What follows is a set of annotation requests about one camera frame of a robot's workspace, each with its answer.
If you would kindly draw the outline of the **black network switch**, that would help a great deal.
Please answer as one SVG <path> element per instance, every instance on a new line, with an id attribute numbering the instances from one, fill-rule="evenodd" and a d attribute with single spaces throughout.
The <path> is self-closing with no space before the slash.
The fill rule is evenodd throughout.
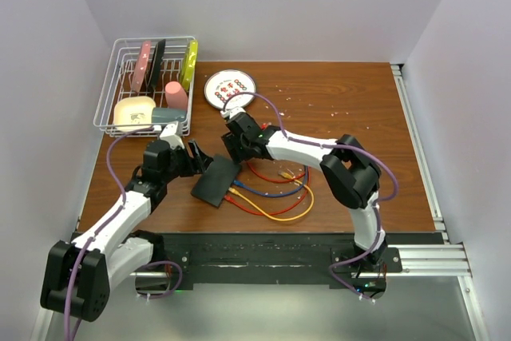
<path id="1" fill-rule="evenodd" d="M 215 155 L 212 163 L 193 186 L 191 195 L 218 208 L 240 171 L 240 164 L 230 158 Z"/>

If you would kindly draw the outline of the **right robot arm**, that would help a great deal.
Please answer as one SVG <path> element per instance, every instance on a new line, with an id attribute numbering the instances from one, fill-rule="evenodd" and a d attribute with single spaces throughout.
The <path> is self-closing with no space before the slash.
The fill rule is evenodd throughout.
<path id="1" fill-rule="evenodd" d="M 372 272 L 383 263 L 386 241 L 378 209 L 381 170 L 353 136 L 324 140 L 285 133 L 274 125 L 264 128 L 242 108 L 221 116 L 228 128 L 222 140 L 235 162 L 291 161 L 321 171 L 333 197 L 351 215 L 357 265 Z"/>

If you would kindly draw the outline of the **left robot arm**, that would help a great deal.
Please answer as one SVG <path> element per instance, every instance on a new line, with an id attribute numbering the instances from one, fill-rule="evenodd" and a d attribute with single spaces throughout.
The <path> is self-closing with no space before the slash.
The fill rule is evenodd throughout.
<path id="1" fill-rule="evenodd" d="M 163 240 L 134 228 L 166 197 L 168 183 L 203 174 L 212 162 L 195 141 L 176 147 L 163 140 L 150 142 L 113 207 L 88 231 L 50 249 L 41 306 L 93 322 L 111 291 L 132 272 L 160 269 L 166 259 Z"/>

